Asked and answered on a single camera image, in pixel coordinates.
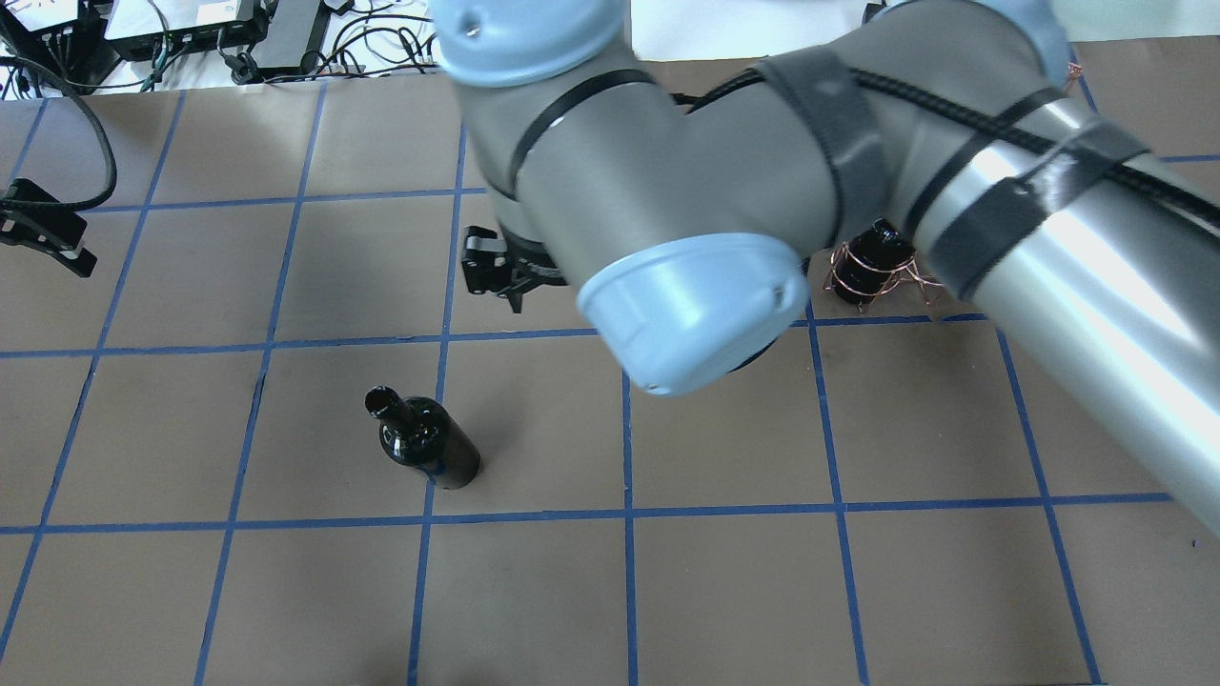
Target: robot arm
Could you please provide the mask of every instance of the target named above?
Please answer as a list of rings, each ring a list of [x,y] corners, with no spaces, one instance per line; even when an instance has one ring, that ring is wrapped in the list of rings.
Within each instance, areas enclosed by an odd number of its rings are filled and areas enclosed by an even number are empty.
[[[619,0],[434,13],[509,255],[645,391],[762,349],[802,258],[884,215],[1220,535],[1220,210],[1053,85],[1046,0],[906,2],[689,114]]]

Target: black strap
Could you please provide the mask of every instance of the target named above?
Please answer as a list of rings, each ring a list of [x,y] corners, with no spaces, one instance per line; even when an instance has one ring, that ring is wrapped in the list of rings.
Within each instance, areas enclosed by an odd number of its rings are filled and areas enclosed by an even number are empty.
[[[626,83],[656,82],[653,81],[653,76],[645,71],[615,70],[612,72],[600,73],[595,77],[582,81],[581,83],[573,85],[567,93],[556,98],[554,103],[548,105],[547,109],[534,118],[529,127],[526,128],[526,132],[521,134],[521,140],[517,142],[517,148],[512,151],[512,159],[509,161],[509,188],[497,188],[495,190],[510,200],[516,200],[517,173],[521,172],[521,165],[525,164],[526,155],[528,155],[529,150],[538,143],[542,134],[547,133],[547,129],[564,115],[570,112],[572,107],[576,107],[598,93],[609,90],[616,85],[623,85]]]
[[[1002,179],[961,212],[936,239],[937,276],[959,299],[1050,215],[1100,181],[1105,172],[1148,148],[1119,127],[1100,122],[1043,155],[1019,177]]]
[[[889,194],[881,129],[852,71],[824,46],[762,60],[754,68],[792,106],[830,166],[834,227],[855,236],[881,216]]]
[[[997,115],[996,120],[1005,126],[1013,126],[1033,114],[1036,110],[1064,98],[1066,98],[1066,95],[1064,95],[1063,90],[1048,85],[1042,90],[1026,95],[1015,105]],[[961,170],[966,168],[966,165],[970,164],[970,160],[975,159],[975,155],[982,153],[983,148],[987,148],[994,140],[994,138],[987,135],[986,133],[976,133],[970,138],[970,140],[959,148],[958,151],[954,153],[947,162],[944,162],[944,165],[941,166],[941,170],[936,172],[932,181],[924,187],[919,198],[915,198],[915,204],[911,205],[910,211],[906,212],[906,222],[903,225],[903,228],[908,236],[915,233],[915,229],[919,228],[919,223],[924,221],[924,215],[927,214],[928,208],[931,208],[932,203],[939,198],[942,192],[944,192],[944,187],[949,186],[949,182],[961,173]]]

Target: bottle on wire rack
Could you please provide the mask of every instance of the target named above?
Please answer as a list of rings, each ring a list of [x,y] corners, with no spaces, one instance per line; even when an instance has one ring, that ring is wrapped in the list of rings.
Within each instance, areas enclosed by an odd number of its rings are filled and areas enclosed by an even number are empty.
[[[440,403],[400,398],[378,386],[365,394],[365,409],[381,421],[381,444],[389,459],[415,468],[442,488],[461,488],[478,475],[482,458]]]

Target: light blue cap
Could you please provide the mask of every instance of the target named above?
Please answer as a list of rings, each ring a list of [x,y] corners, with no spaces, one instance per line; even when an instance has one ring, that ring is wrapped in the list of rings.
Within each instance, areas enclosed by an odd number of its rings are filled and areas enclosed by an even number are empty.
[[[433,0],[438,60],[458,82],[522,85],[576,67],[622,33],[625,0]]]
[[[1068,78],[1068,63],[1071,62],[1071,48],[1068,45],[1068,32],[1059,24],[1049,0],[975,0],[1004,15],[1015,23],[1042,60],[1042,73],[1052,83],[1063,83]]]
[[[808,298],[800,259],[787,243],[712,233],[611,264],[581,288],[576,304],[637,386],[681,395],[775,341]]]

